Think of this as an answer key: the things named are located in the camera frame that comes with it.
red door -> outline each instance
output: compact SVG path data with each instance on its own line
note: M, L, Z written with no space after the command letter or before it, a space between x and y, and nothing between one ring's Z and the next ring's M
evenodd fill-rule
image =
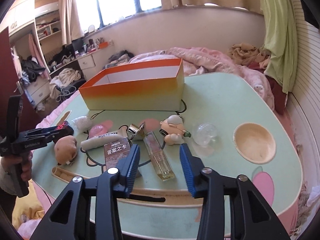
M16 82L18 75L14 68L10 45L8 28L0 33L0 132L5 135L6 117L9 97L18 95ZM20 131L30 130L41 121L25 95L22 95L23 111L20 118Z

perfume bottle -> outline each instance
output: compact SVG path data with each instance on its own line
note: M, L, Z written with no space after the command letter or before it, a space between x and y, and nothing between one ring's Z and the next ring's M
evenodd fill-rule
M146 145L151 163L156 170L156 174L163 181L173 179L175 174L161 149L159 142L153 132L149 132L144 135L143 141Z

green cloth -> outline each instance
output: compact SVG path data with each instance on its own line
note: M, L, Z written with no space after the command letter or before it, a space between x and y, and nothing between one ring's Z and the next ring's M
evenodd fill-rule
M271 52L265 75L274 78L284 93L291 92L296 79L298 39L291 0L260 0L266 37L264 48Z

figurine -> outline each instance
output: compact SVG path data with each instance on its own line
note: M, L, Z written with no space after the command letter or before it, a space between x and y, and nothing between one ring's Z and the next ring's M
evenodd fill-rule
M54 153L58 165L72 164L77 155L77 141L72 135L62 137L54 146Z
M168 145L184 143L184 137L191 137L191 133L186 131L180 115L171 115L163 122L160 122L160 133L164 136L164 141Z

beige sweater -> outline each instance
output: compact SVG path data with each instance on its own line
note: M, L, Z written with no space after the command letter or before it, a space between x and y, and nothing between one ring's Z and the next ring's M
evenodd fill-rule
M10 178L10 176L4 171L1 164L0 164L0 188L2 188L5 192L11 195L16 195L13 181Z

